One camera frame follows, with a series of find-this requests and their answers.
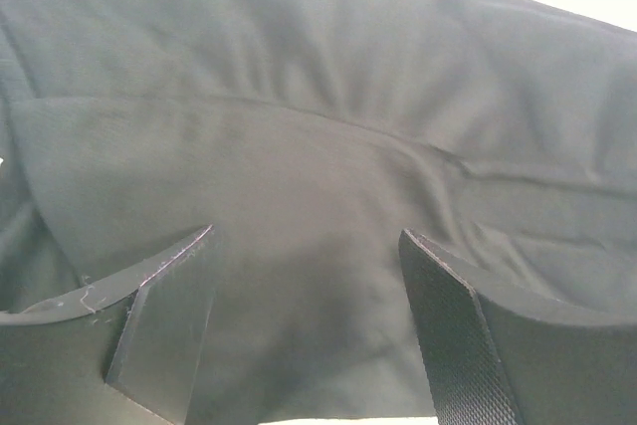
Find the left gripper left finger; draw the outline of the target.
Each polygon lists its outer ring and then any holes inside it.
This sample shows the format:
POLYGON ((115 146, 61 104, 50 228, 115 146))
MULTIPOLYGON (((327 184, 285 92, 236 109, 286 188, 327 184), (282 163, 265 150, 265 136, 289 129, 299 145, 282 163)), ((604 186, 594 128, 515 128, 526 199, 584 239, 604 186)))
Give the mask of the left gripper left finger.
POLYGON ((4 424, 183 424, 214 298, 215 230, 1 315, 4 424))

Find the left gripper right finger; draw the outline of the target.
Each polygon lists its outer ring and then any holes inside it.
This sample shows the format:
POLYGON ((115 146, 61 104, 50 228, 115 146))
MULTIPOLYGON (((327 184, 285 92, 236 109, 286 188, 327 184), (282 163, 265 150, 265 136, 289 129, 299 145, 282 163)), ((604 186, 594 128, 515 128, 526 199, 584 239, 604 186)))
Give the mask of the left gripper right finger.
POLYGON ((440 423, 635 422, 635 318, 535 293, 410 230, 398 248, 440 423))

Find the black t shirt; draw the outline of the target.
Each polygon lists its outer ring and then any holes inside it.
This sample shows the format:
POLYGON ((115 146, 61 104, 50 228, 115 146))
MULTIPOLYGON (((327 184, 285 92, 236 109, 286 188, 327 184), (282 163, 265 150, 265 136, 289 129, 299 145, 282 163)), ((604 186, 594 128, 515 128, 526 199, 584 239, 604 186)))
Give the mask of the black t shirt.
POLYGON ((636 312, 636 37, 527 0, 1 0, 1 307, 212 224, 194 424, 430 416, 412 229, 636 312))

